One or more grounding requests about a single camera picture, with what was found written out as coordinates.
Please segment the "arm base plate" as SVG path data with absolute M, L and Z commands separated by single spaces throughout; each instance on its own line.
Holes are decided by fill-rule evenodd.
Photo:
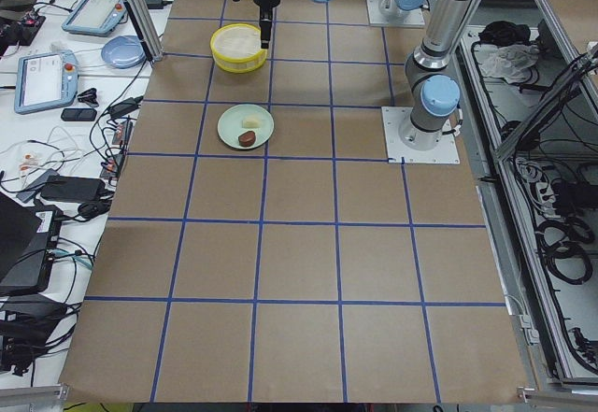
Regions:
M 366 0 L 369 24 L 377 27 L 422 29 L 426 0 Z
M 460 157 L 449 120 L 443 129 L 423 132 L 411 122 L 411 107 L 383 107 L 382 125 L 389 163 L 407 164 L 459 164 Z

